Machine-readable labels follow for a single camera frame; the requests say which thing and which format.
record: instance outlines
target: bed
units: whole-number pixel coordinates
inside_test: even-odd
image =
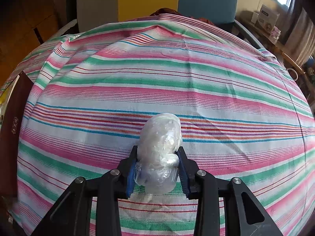
[[[215,26],[170,14],[149,19],[53,38],[2,87],[22,70],[34,81],[15,221],[30,235],[77,176],[116,168],[144,123],[170,112],[181,120],[189,159],[218,178],[240,177],[283,235],[297,235],[315,208],[315,122],[299,87],[267,50]],[[137,186],[119,201],[122,235],[191,235],[196,205],[180,182],[161,196]]]

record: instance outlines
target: pink stripe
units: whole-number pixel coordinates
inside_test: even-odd
[[[96,146],[96,145],[88,145],[87,143],[78,143],[73,142],[67,139],[59,139],[52,136],[47,136],[45,134],[41,134],[38,131],[34,131],[30,128],[26,129],[27,132],[30,132],[30,135],[38,136],[44,139],[49,139],[53,142],[59,142],[63,145],[66,145],[67,148],[74,148],[74,149],[80,149],[80,150],[87,150],[88,153],[95,152],[96,154],[104,153],[105,155],[113,155],[113,152],[117,152],[117,157],[119,157],[119,160],[121,160],[122,156],[128,156],[130,154],[130,150],[117,148],[117,149],[109,149],[103,146]]]
[[[33,212],[28,206],[26,206],[24,203],[19,202],[19,210],[20,210],[20,214],[21,216],[26,216],[27,217],[27,222],[31,223],[32,226],[37,226],[41,220],[41,218],[35,213]]]
[[[312,202],[314,202],[314,201],[315,201],[315,197],[314,197],[314,195],[313,195],[313,201],[310,201],[310,202],[309,202],[309,205],[306,206],[306,207],[304,207],[303,210],[308,210],[309,208],[311,208]],[[289,233],[291,232],[291,230],[292,230],[294,227],[297,226],[297,224],[301,221],[301,219],[302,219],[302,217],[303,217],[304,215],[305,215],[304,212],[299,213],[298,216],[297,216],[293,221],[290,220],[289,226],[288,226],[288,227],[286,228],[286,230],[283,232],[283,235],[284,235],[284,236],[289,235]]]
[[[96,227],[95,224],[90,223],[90,236],[95,236]]]
[[[58,145],[57,143],[54,146],[51,145],[51,142],[44,141],[41,138],[36,138],[35,136],[28,136],[26,133],[23,134],[23,140],[28,143],[46,151],[51,154],[55,154],[59,157],[63,157],[65,159],[73,160],[78,163],[91,165],[98,168],[103,169],[114,169],[117,168],[119,163],[119,159],[113,159],[112,161],[107,157],[107,159],[101,159],[100,157],[93,157],[91,154],[83,154],[81,152],[74,152],[73,150],[69,150],[66,145]]]
[[[291,202],[292,199],[296,198],[297,196],[305,195],[305,188],[307,185],[312,182],[314,179],[315,171],[312,171],[309,173],[306,178],[299,184],[298,187],[296,187],[294,190],[292,190],[287,196],[277,201],[275,204],[267,208],[267,212],[269,214],[272,214],[276,212],[277,210],[283,210],[285,209],[285,206],[288,205],[288,203]]]
[[[264,168],[266,166],[274,165],[279,162],[285,161],[286,157],[291,156],[292,154],[289,153],[286,156],[280,156],[280,157],[273,157],[272,159],[260,159],[256,162],[248,162],[245,161],[243,163],[231,163],[231,164],[220,164],[220,163],[214,163],[214,164],[203,164],[200,162],[197,162],[198,167],[200,169],[206,170],[209,173],[211,173],[214,176],[220,176],[220,175],[229,175],[233,173],[239,173],[244,171],[251,171],[259,168]]]
[[[152,30],[154,28],[156,28],[157,26],[149,26],[149,27],[141,27],[140,29],[117,29],[117,30],[111,30],[110,32],[104,32],[106,31],[106,29],[103,32],[99,32],[99,33],[95,33],[94,35],[82,35],[76,39],[74,39],[71,44],[74,45],[89,45],[89,42],[100,42],[100,41],[104,41],[104,40],[111,40],[112,42],[116,42],[115,39],[125,39],[131,35],[135,35],[138,33],[142,33],[144,31],[149,31]]]
[[[124,53],[122,54],[115,54],[115,55],[111,55],[110,53],[108,53],[106,50],[103,51],[99,51],[97,53],[97,55],[102,56],[102,57],[106,57],[106,58],[125,58],[125,59],[130,59],[130,58],[138,58],[138,59],[165,59],[165,57],[163,55],[161,55],[161,53],[157,53],[157,52],[150,52],[150,51],[146,51],[144,52],[139,52],[139,51],[124,51]],[[258,74],[256,70],[254,70],[254,68],[246,68],[243,69],[242,66],[236,67],[236,63],[227,63],[227,62],[222,62],[222,61],[214,61],[214,60],[206,60],[204,57],[186,57],[180,54],[176,54],[173,53],[172,54],[172,58],[179,60],[179,61],[183,61],[183,62],[193,62],[193,63],[201,63],[201,64],[211,64],[214,66],[219,66],[225,69],[230,69],[232,71],[247,75],[247,76],[251,76],[255,79],[259,79],[265,82],[268,82],[282,90],[287,91],[287,89],[283,86],[282,83],[280,83],[279,81],[275,81],[274,78],[276,79],[280,79],[283,80],[283,77],[280,77],[279,74],[277,73],[273,73],[273,77],[266,77],[265,74]]]
[[[277,152],[262,152],[260,154],[246,154],[246,155],[234,155],[234,154],[223,154],[220,157],[218,157],[217,155],[212,156],[211,158],[196,158],[196,157],[191,157],[189,154],[187,154],[187,156],[189,156],[189,158],[192,158],[194,161],[196,161],[199,164],[204,164],[204,163],[212,163],[212,164],[220,164],[220,165],[230,165],[233,164],[235,162],[237,162],[237,164],[240,162],[240,164],[243,163],[248,163],[248,162],[254,162],[254,161],[258,161],[258,160],[264,160],[265,158],[274,158],[274,157],[278,157],[278,156],[283,156],[283,155],[287,155],[287,154],[291,154],[288,155],[288,158],[293,158],[296,157],[300,154],[304,153],[304,147],[299,146],[296,148],[283,148],[283,149],[279,149]]]
[[[66,184],[66,183],[64,183],[64,182],[62,182],[62,181],[60,181],[60,180],[58,180],[58,179],[56,179],[56,178],[54,178],[54,177],[52,177],[52,176],[49,176],[49,175],[45,174],[45,173],[42,172],[42,171],[40,171],[40,170],[39,170],[38,168],[36,168],[33,164],[27,162],[26,160],[22,159],[21,157],[18,156],[17,158],[18,158],[18,163],[20,163],[21,165],[25,166],[26,168],[28,168],[28,169],[30,169],[30,170],[32,170],[32,171],[35,170],[35,171],[36,171],[35,173],[40,173],[40,174],[42,174],[42,175],[43,175],[44,177],[46,177],[46,178],[54,179],[55,181],[57,181],[57,182],[63,184],[63,186],[62,186],[62,189],[63,189],[63,190],[65,190],[65,189],[69,186],[68,184]]]
[[[38,140],[40,142],[43,142],[46,144],[46,147],[49,147],[49,144],[51,144],[51,142],[49,141],[44,141],[39,137],[36,137],[35,135],[33,136],[29,136],[30,139],[33,140]],[[81,163],[84,161],[84,158],[90,159],[90,160],[95,160],[95,161],[101,161],[100,163],[103,164],[104,162],[108,162],[108,163],[114,163],[116,166],[118,165],[118,163],[120,162],[120,160],[122,158],[127,158],[128,155],[127,154],[122,154],[120,152],[114,152],[113,154],[108,154],[108,153],[97,153],[97,152],[89,152],[87,148],[82,148],[79,151],[71,146],[71,145],[63,145],[62,141],[55,142],[56,148],[54,148],[53,150],[51,148],[48,148],[48,150],[53,153],[56,154],[60,157],[64,157],[64,153],[68,153],[70,156],[71,154],[74,156],[79,157],[79,160],[81,161]]]
[[[37,177],[43,179],[44,181],[50,183],[51,185],[54,185],[54,186],[56,186],[56,187],[58,187],[58,188],[60,188],[60,189],[62,189],[62,190],[65,190],[65,189],[66,189],[65,187],[61,187],[61,186],[56,185],[56,184],[52,183],[51,181],[49,181],[49,180],[47,179],[47,176],[46,176],[46,178],[43,177],[43,176],[40,176],[40,175],[38,174],[38,172],[35,172],[35,170],[34,170],[33,168],[29,168],[29,167],[26,166],[25,164],[21,163],[19,160],[18,160],[18,166],[23,166],[24,168],[27,168],[29,171],[31,171],[31,173],[33,173],[33,174],[36,175]]]
[[[42,105],[36,105],[36,108],[42,108],[42,109],[44,109],[45,111],[48,111],[49,113],[56,113],[56,112],[54,112],[54,109],[53,108],[47,108],[46,106],[42,106]],[[139,121],[139,120],[137,120],[138,121],[138,123],[137,124],[135,124],[135,125],[144,125],[144,123],[147,121],[147,119],[148,118],[150,118],[150,116],[147,116],[147,115],[139,115],[139,114],[133,114],[133,113],[125,113],[125,112],[114,112],[114,113],[112,113],[112,112],[97,112],[97,113],[94,113],[94,112],[92,112],[92,111],[84,111],[84,114],[82,114],[82,111],[81,110],[76,110],[75,108],[63,108],[62,109],[62,111],[64,111],[64,113],[66,113],[66,112],[68,112],[68,111],[70,111],[70,113],[68,113],[68,114],[75,114],[75,115],[81,115],[81,116],[85,116],[85,115],[88,115],[89,114],[89,116],[91,116],[91,117],[96,117],[96,118],[105,118],[105,117],[103,117],[102,115],[107,115],[107,116],[110,116],[110,115],[115,115],[115,116],[120,116],[120,115],[122,115],[123,117],[121,117],[121,119],[124,119],[125,117],[131,117],[131,118],[134,118],[134,117],[136,117],[136,118],[142,118],[143,120],[142,121]],[[184,120],[184,124],[187,124],[187,125],[193,125],[192,124],[192,122],[193,122],[193,119],[191,120],[192,122],[190,122],[190,121],[188,121],[188,122],[186,122],[186,120],[185,119],[182,119],[182,120]],[[220,126],[221,124],[224,124],[224,125],[226,125],[226,123],[222,123],[222,122],[220,122],[220,121],[212,121],[212,120],[207,120],[207,121],[205,121],[205,122],[198,122],[198,123],[202,123],[202,126],[208,126],[208,123],[211,123],[211,124],[213,124],[213,125],[215,125],[215,126]],[[296,126],[289,126],[289,125],[281,125],[281,124],[276,124],[276,125],[274,125],[274,126],[271,126],[271,125],[268,125],[267,123],[260,123],[260,124],[254,124],[254,125],[252,125],[251,123],[246,123],[246,122],[244,122],[244,123],[237,123],[237,125],[240,125],[240,126],[242,126],[241,128],[244,128],[244,129],[247,129],[247,128],[249,128],[249,129],[251,129],[251,128],[253,128],[253,126],[254,126],[254,128],[256,129],[257,128],[257,125],[260,127],[260,126],[262,126],[263,125],[263,127],[264,128],[266,128],[266,129],[270,129],[270,130],[272,130],[272,129],[274,129],[275,127],[277,128],[277,129],[300,129],[300,128],[303,128],[304,129],[304,127],[303,126],[300,126],[300,125],[296,125]]]
[[[97,122],[97,125],[101,123],[104,126],[110,126],[110,127],[115,127],[115,128],[129,128],[129,129],[138,129],[141,130],[142,126],[144,125],[143,121],[142,123],[136,123],[136,122],[127,122],[125,120],[118,120],[116,118],[116,115],[114,117],[111,117],[109,114],[107,116],[101,116],[101,115],[94,115],[94,114],[89,114],[88,112],[82,113],[81,111],[78,112],[61,112],[59,111],[54,111],[52,109],[46,109],[43,106],[36,106],[33,110],[34,115],[38,116],[45,116],[45,118],[50,118],[51,120],[62,120],[59,118],[63,118],[65,120],[74,120],[73,122],[81,123],[82,121],[90,121],[91,124],[95,124]],[[235,129],[234,127],[231,127],[231,129],[228,129],[226,127],[221,128],[220,123],[217,123],[218,126],[213,126],[210,124],[201,124],[198,125],[199,127],[195,126],[184,126],[186,125],[185,123],[182,126],[182,129],[186,132],[187,130],[189,131],[194,131],[195,134],[205,134],[205,133],[222,133],[225,132],[227,135],[230,134],[239,134],[239,133],[244,133],[244,134],[257,134],[261,133],[263,135],[268,135],[268,134],[276,134],[276,135],[281,135],[281,134],[291,134],[291,135],[298,135],[301,136],[301,129],[300,127],[268,127],[266,126],[263,129],[259,129],[257,127],[253,127],[252,125],[250,127],[246,127],[243,129]],[[314,129],[306,129],[303,130],[304,133],[307,134],[313,134],[315,132]]]
[[[248,84],[240,83],[240,82],[229,80],[229,79],[222,79],[222,78],[218,78],[218,77],[212,77],[212,76],[207,76],[207,75],[200,75],[200,74],[195,74],[195,73],[191,73],[191,72],[165,71],[165,70],[145,69],[145,68],[129,68],[129,69],[130,70],[135,70],[135,71],[113,71],[113,72],[88,72],[88,73],[83,73],[83,72],[78,72],[76,70],[72,70],[72,72],[79,73],[79,74],[110,74],[110,73],[124,73],[125,74],[125,73],[137,73],[137,74],[169,75],[169,76],[176,76],[176,77],[187,77],[187,75],[188,75],[189,78],[208,80],[208,81],[224,83],[224,84],[231,84],[231,82],[232,82],[232,84],[235,85],[235,86],[243,87],[243,88],[246,88],[246,89],[249,89],[249,90],[255,90],[255,91],[258,91],[258,92],[262,92],[262,93],[271,95],[271,96],[273,96],[275,98],[282,99],[282,100],[290,102],[290,103],[292,102],[291,99],[285,98],[285,97],[280,96],[280,95],[275,95],[271,91],[264,90],[264,89],[261,89],[259,87],[250,86]],[[161,72],[161,73],[140,72],[139,70],[158,71],[158,72]],[[299,106],[300,108],[305,109],[305,107],[301,106],[300,104],[296,104],[296,103],[294,103],[294,104],[296,106]]]
[[[131,31],[129,31],[128,33],[131,35],[133,33],[130,33]],[[97,36],[100,36],[100,35],[97,35]],[[95,36],[94,36],[95,37]],[[86,38],[85,38],[86,39]],[[77,39],[76,39],[77,40]],[[58,50],[56,50],[56,52],[58,53]],[[266,68],[264,68],[266,70]],[[273,71],[270,71],[272,74],[273,74]]]
[[[30,235],[34,231],[35,227],[32,227],[32,228],[30,227],[29,222],[27,221],[27,217],[23,217],[21,212],[20,212],[19,217],[21,219],[21,225],[22,225],[21,227],[25,231],[26,235]]]
[[[46,201],[44,198],[39,196],[32,188],[24,184],[21,180],[18,180],[18,191],[19,194],[23,193],[27,195],[32,201],[34,201],[44,212],[48,212],[48,210],[53,206],[52,203]]]
[[[248,153],[248,154],[222,154],[222,155],[213,155],[213,154],[204,154],[204,155],[198,155],[198,154],[187,154],[187,157],[189,159],[193,159],[195,161],[216,161],[216,160],[221,160],[221,161],[228,161],[228,160],[238,160],[238,159],[245,159],[245,156],[248,158],[252,158],[252,157],[261,157],[261,156],[265,156],[265,155],[270,155],[273,154],[274,156],[277,156],[278,153],[282,153],[283,151],[294,151],[294,150],[298,150],[300,148],[304,148],[304,145],[295,145],[295,146],[290,146],[290,147],[284,147],[284,148],[278,148],[278,149],[271,149],[268,151],[262,151],[262,152],[252,152],[252,153]]]
[[[159,16],[159,20],[171,20],[171,21],[175,21],[175,22],[188,23],[188,24],[191,24],[193,26],[200,27],[200,28],[205,29],[206,31],[212,32],[212,33],[214,33],[220,37],[226,38],[226,39],[240,45],[241,47],[245,48],[246,50],[248,50],[250,52],[256,53],[257,55],[262,55],[262,53],[260,51],[256,50],[253,46],[251,46],[250,44],[237,38],[236,36],[226,32],[226,31],[223,31],[216,26],[209,25],[209,24],[204,23],[202,21],[188,18],[188,17],[184,17],[184,16],[172,15],[172,14],[162,14]]]
[[[235,159],[229,159],[227,161],[221,161],[220,159],[216,160],[215,158],[213,160],[197,160],[195,159],[195,161],[197,162],[197,164],[199,166],[206,166],[208,168],[211,168],[211,171],[216,168],[222,168],[222,167],[235,167],[237,168],[237,171],[242,170],[242,168],[245,166],[246,168],[248,168],[247,170],[254,170],[257,168],[261,168],[261,167],[266,167],[268,165],[272,165],[272,164],[277,164],[279,162],[282,162],[284,160],[290,159],[290,158],[294,158],[300,154],[304,153],[304,149],[300,148],[298,150],[295,151],[285,151],[282,153],[277,153],[277,155],[275,154],[269,154],[269,155],[261,155],[261,156],[256,156],[256,157],[249,157],[249,156],[245,156],[245,157],[239,157],[239,158],[235,158]]]
[[[147,103],[147,104],[180,104],[180,105],[186,105],[186,106],[196,106],[196,107],[204,107],[208,109],[219,109],[219,110],[227,110],[227,111],[234,111],[234,112],[247,112],[252,114],[259,114],[259,115],[267,115],[267,116],[273,116],[273,117],[279,117],[279,118],[291,118],[290,115],[287,114],[279,114],[277,112],[273,112],[271,110],[267,109],[258,109],[255,106],[248,106],[248,105],[241,105],[241,104],[235,104],[235,103],[218,103],[216,100],[209,100],[208,102],[206,100],[202,99],[193,99],[190,98],[189,100],[183,99],[183,98],[175,98],[175,97],[169,97],[169,100],[166,99],[166,96],[164,97],[157,97],[154,95],[148,96],[148,97],[142,97],[137,95],[131,95],[128,94],[126,97],[124,97],[121,93],[121,95],[117,95],[114,93],[111,93],[110,95],[105,95],[106,93],[100,93],[100,95],[61,95],[61,93],[55,93],[50,92],[49,94],[43,94],[46,97],[51,98],[57,98],[60,99],[61,97],[63,99],[71,98],[71,99],[83,99],[83,100],[100,100],[100,101],[122,101],[122,102],[134,102],[134,103]]]
[[[291,223],[292,217],[294,217],[297,213],[300,212],[300,210],[304,210],[306,206],[310,206],[310,204],[307,204],[307,199],[310,198],[310,194],[304,195],[294,206],[291,207],[291,212],[287,212],[284,216],[282,216],[278,221],[277,225],[279,227],[284,227],[288,222]]]
[[[121,232],[122,236],[139,236],[139,234],[134,234],[134,233],[130,233],[130,232]],[[141,233],[141,235],[149,235],[149,236],[166,236],[163,234],[159,234],[159,235],[154,235],[154,234],[144,234],[143,232]],[[183,236],[193,236],[192,234],[183,234]]]
[[[240,56],[239,54],[235,53],[235,50],[233,50],[234,52],[229,52],[228,50],[231,49],[231,47],[226,46],[224,44],[221,43],[217,43],[217,42],[212,42],[212,41],[207,41],[206,44],[207,45],[200,45],[198,42],[199,40],[194,40],[195,43],[190,43],[190,42],[178,42],[178,41],[172,41],[172,40],[163,40],[163,39],[153,39],[150,36],[147,35],[142,35],[142,34],[138,34],[138,35],[134,35],[134,36],[130,36],[127,41],[133,43],[136,42],[140,45],[145,45],[145,46],[149,46],[149,45],[154,45],[154,46],[158,46],[158,47],[177,47],[177,48],[183,48],[183,49],[190,49],[192,51],[199,51],[199,52],[210,52],[212,54],[218,54],[218,55],[222,55],[225,57],[228,56],[232,56],[232,57],[237,57],[240,60],[244,60],[247,61],[249,63],[252,63],[253,61],[251,59],[248,59],[247,56],[249,55],[248,53],[245,53],[245,57],[244,56]]]
[[[174,97],[174,96],[182,96],[183,98],[200,98],[204,100],[212,100],[217,101],[220,104],[226,104],[226,103],[233,103],[235,106],[246,106],[246,107],[260,107],[265,110],[269,111],[274,111],[278,114],[281,114],[283,116],[288,115],[288,116],[293,116],[296,117],[296,112],[294,111],[287,111],[283,108],[278,108],[275,106],[270,106],[264,103],[261,103],[259,101],[248,101],[248,100],[242,100],[238,98],[232,98],[232,97],[223,97],[223,96],[216,96],[212,94],[204,94],[204,93],[198,93],[194,91],[180,91],[180,90],[163,90],[163,89],[148,89],[148,88],[134,88],[134,87],[98,87],[98,86],[91,86],[91,87],[64,87],[64,86],[59,86],[56,84],[50,84],[47,86],[47,92],[49,90],[55,89],[58,91],[75,91],[75,92],[81,92],[84,93],[86,90],[89,91],[95,91],[95,92],[104,92],[104,91],[110,91],[113,93],[121,93],[123,94],[123,91],[126,93],[128,92],[134,92],[134,93],[139,93],[139,95],[142,95],[142,93],[150,93],[150,95],[159,95],[159,96],[169,96],[169,97]],[[306,115],[301,115],[299,114],[299,119],[305,120],[305,121],[313,121],[313,117],[308,117]]]
[[[116,128],[116,129],[122,129],[122,130],[128,130],[128,131],[133,131],[134,133],[140,131],[142,129],[142,127],[138,127],[138,126],[133,126],[133,125],[121,125],[123,124],[122,122],[120,122],[119,124],[116,123],[112,123],[109,122],[107,123],[104,119],[90,119],[87,118],[85,115],[81,115],[81,114],[76,114],[76,115],[71,115],[71,116],[66,116],[64,115],[62,112],[43,112],[42,109],[34,109],[33,116],[37,115],[38,117],[42,118],[43,120],[45,119],[49,119],[54,121],[55,123],[58,123],[59,121],[64,121],[64,122],[70,122],[70,123],[76,123],[78,124],[78,126],[84,126],[87,124],[87,122],[89,122],[90,125],[95,125],[95,126],[103,126],[103,127],[111,127],[111,128]],[[251,136],[251,135],[255,135],[257,137],[262,137],[262,136],[266,136],[269,137],[270,135],[276,135],[276,136],[287,136],[288,134],[292,137],[294,136],[301,136],[300,131],[279,131],[279,130],[269,130],[269,131],[253,131],[253,130],[249,130],[249,131],[238,131],[238,130],[230,130],[230,129],[221,129],[221,130],[216,130],[211,128],[211,130],[206,129],[206,128],[192,128],[191,129],[186,129],[185,127],[182,128],[182,132],[183,134],[198,134],[198,135],[226,135],[226,136],[240,136],[241,133],[243,134],[243,136]],[[305,132],[305,136],[309,135],[309,134],[313,134],[313,131],[310,132]]]

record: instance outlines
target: green stripe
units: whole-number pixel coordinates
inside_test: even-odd
[[[18,223],[21,224],[21,218],[19,217],[19,214],[15,214],[13,209],[8,210],[8,212],[11,214],[11,216],[14,218],[14,220]]]
[[[281,198],[283,195],[287,194],[288,192],[292,191],[293,188],[295,188],[296,186],[298,186],[300,183],[303,183],[304,179],[306,178],[306,176],[308,175],[308,173],[304,172],[301,173],[301,175],[299,177],[297,177],[294,180],[290,181],[290,185],[286,186],[286,187],[281,187],[281,190],[277,193],[275,193],[274,195],[270,196],[267,199],[262,199],[260,200],[260,203],[266,207],[267,205],[271,204],[272,202],[276,201],[277,199]]]
[[[289,74],[282,74],[282,75],[283,75],[283,77],[285,77],[285,78],[287,78],[289,80],[293,80],[291,75],[289,75]]]
[[[42,193],[47,198],[50,198],[53,201],[56,201],[59,198],[58,194],[49,190],[47,187],[43,186],[41,183],[39,183],[33,177],[25,174],[22,170],[18,169],[17,176],[19,178],[23,179],[24,181],[28,182],[30,185],[32,185],[33,188],[35,188],[37,191]]]
[[[309,111],[304,109],[300,109],[299,107],[294,108],[293,104],[289,101],[283,102],[279,101],[278,99],[270,98],[269,96],[262,96],[257,93],[248,93],[245,91],[235,90],[233,87],[224,86],[219,87],[218,85],[212,84],[202,84],[196,83],[193,81],[174,81],[174,80],[163,80],[163,79],[151,79],[151,78],[133,78],[133,77],[108,77],[108,78],[74,78],[70,76],[63,76],[60,79],[56,79],[55,81],[63,82],[66,84],[97,84],[97,83],[109,83],[109,84],[135,84],[135,85],[148,85],[148,86],[161,86],[161,87],[175,87],[175,88],[182,88],[182,89],[197,89],[197,90],[204,90],[214,93],[220,94],[229,94],[233,97],[239,96],[243,98],[248,98],[252,100],[260,100],[268,102],[272,105],[277,105],[280,107],[284,107],[286,109],[290,109],[291,111],[298,111],[301,114],[306,116],[312,116]]]
[[[51,71],[54,74],[56,74],[59,71],[58,69],[53,68],[48,62],[44,63],[43,69],[44,68],[45,69],[47,68],[49,71]]]
[[[33,75],[38,75],[39,72],[40,72],[40,70],[36,70],[36,71],[31,72],[31,73],[27,73],[26,75],[27,75],[28,77],[31,77],[31,76],[33,76]]]
[[[94,28],[92,30],[89,30],[82,34],[80,37],[91,35],[91,34],[97,34],[100,32],[108,32],[108,31],[114,31],[114,30],[123,30],[123,29],[128,29],[128,28],[146,28],[150,26],[162,26],[167,28],[170,31],[183,34],[186,36],[189,36],[194,39],[202,39],[202,40],[207,40],[208,38],[201,35],[197,34],[195,31],[191,31],[187,28],[179,28],[174,26],[175,24],[173,23],[167,23],[167,21],[155,21],[155,22],[150,22],[150,21],[132,21],[132,22],[120,22],[116,24],[106,24],[97,28]]]
[[[68,34],[67,36],[58,36],[58,37],[55,37],[55,38],[52,38],[52,39],[49,39],[48,41],[45,42],[45,45],[49,45],[48,47],[45,47],[45,48],[42,48],[42,47],[37,47],[35,50],[33,50],[31,53],[29,53],[22,61],[25,61],[27,59],[29,59],[31,56],[34,56],[34,55],[38,55],[38,54],[41,54],[41,53],[44,53],[48,50],[52,50],[56,47],[56,45],[59,43],[59,42],[65,42],[68,40],[68,37],[73,37],[75,36],[74,34]]]
[[[256,174],[242,176],[241,179],[247,186],[256,184],[261,181],[270,180],[271,178],[276,177],[277,175],[280,175],[281,173],[287,170],[296,168],[299,163],[303,164],[305,162],[305,159],[310,159],[310,157],[312,157],[314,154],[315,149],[306,152],[305,156],[303,155],[299,158],[295,158],[294,160],[287,162],[283,165]]]
[[[156,223],[164,223],[165,221],[164,220],[161,220],[161,219],[150,219],[150,218],[131,218],[131,217],[125,217],[125,216],[120,216],[121,218],[125,219],[125,220],[129,220],[129,221],[144,221],[144,222],[147,222],[147,223],[151,223],[151,222],[156,222]],[[195,221],[195,218],[192,218],[192,219],[183,219],[183,220],[180,220],[180,219],[177,219],[175,218],[176,221],[178,223],[186,223],[186,222],[194,222]]]
[[[74,69],[78,64],[68,64],[64,65],[60,70],[59,73],[67,73],[68,71]]]
[[[63,163],[61,161],[57,161],[55,159],[52,159],[48,156],[45,156],[45,155],[39,153],[38,151],[36,151],[34,149],[26,146],[25,144],[23,144],[21,142],[19,142],[19,151],[29,155],[34,160],[36,160],[37,162],[40,162],[41,164],[43,164],[47,168],[50,168],[54,171],[58,171],[59,173],[65,174],[65,175],[73,177],[73,178],[75,178],[77,176],[83,176],[84,178],[86,178],[88,180],[88,179],[102,176],[102,174],[88,171],[88,170],[85,170],[82,168],[78,168],[78,167]]]
[[[43,88],[45,88],[45,87],[47,86],[47,84],[48,84],[48,82],[47,82],[47,83],[44,82],[44,80],[41,79],[41,78],[39,78],[39,77],[36,78],[35,83],[39,84],[39,85],[42,86]]]
[[[239,79],[241,80],[241,82],[250,82],[250,83],[254,83],[260,87],[265,87],[267,90],[273,92],[273,93],[278,93],[278,95],[287,98],[287,99],[291,99],[288,92],[284,91],[282,89],[279,89],[269,83],[266,82],[262,82],[260,79],[256,79],[253,77],[248,77],[245,75],[241,75],[238,74],[236,72],[233,71],[228,71],[226,69],[221,69],[218,67],[213,67],[211,65],[207,65],[207,64],[195,64],[192,62],[189,63],[181,63],[181,62],[175,62],[175,61],[164,61],[164,60],[148,60],[148,59],[139,59],[139,60],[102,60],[102,59],[98,59],[95,57],[88,57],[84,63],[88,63],[88,64],[92,64],[92,65],[128,65],[128,64],[155,64],[155,65],[162,65],[162,66],[167,66],[167,67],[178,67],[181,70],[184,68],[186,70],[190,70],[190,69],[195,69],[198,71],[204,71],[204,72],[210,72],[210,73],[215,73],[215,74],[219,74],[219,75],[224,75],[226,77],[226,80],[230,80],[230,79]],[[304,102],[303,100],[300,100],[299,98],[296,98],[293,96],[293,101],[301,104],[301,105],[305,105],[307,104],[306,102]]]
[[[179,222],[179,221],[137,221],[132,219],[120,218],[121,227],[135,229],[135,230],[148,230],[148,231],[186,231],[195,228],[195,221]]]
[[[144,186],[139,186],[139,185],[135,185],[133,192],[137,194],[146,193]],[[175,188],[171,192],[164,194],[164,196],[185,196],[183,193],[182,185],[179,182],[177,182],[175,185]]]

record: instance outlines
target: white plastic bundle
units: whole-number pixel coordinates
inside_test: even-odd
[[[161,195],[174,189],[179,159],[175,151],[182,142],[181,122],[171,113],[150,118],[140,133],[134,180],[147,193]]]

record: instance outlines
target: white box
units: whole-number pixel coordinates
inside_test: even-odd
[[[257,19],[258,19],[258,13],[257,12],[253,12],[251,23],[256,24]]]
[[[269,9],[267,6],[262,5],[258,14],[256,26],[262,28],[265,32],[271,34],[279,14]]]

